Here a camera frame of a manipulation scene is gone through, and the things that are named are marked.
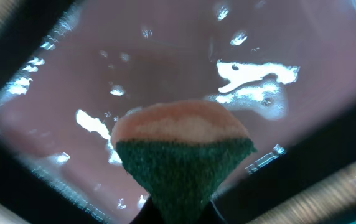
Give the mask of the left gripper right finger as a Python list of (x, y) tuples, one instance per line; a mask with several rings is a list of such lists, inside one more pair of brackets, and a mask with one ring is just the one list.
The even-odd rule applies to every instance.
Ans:
[(209, 201), (198, 219), (198, 224), (226, 224), (226, 221), (213, 202)]

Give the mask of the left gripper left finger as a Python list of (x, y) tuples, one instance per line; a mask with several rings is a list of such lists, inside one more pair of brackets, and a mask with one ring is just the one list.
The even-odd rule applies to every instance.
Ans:
[(149, 197), (129, 224), (161, 224), (161, 214)]

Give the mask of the green and pink sponge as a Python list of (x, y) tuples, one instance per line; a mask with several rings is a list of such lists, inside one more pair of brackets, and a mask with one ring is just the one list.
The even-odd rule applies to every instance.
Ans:
[(127, 114), (110, 141), (168, 224), (198, 223), (221, 183), (256, 151), (244, 125), (206, 100), (159, 103)]

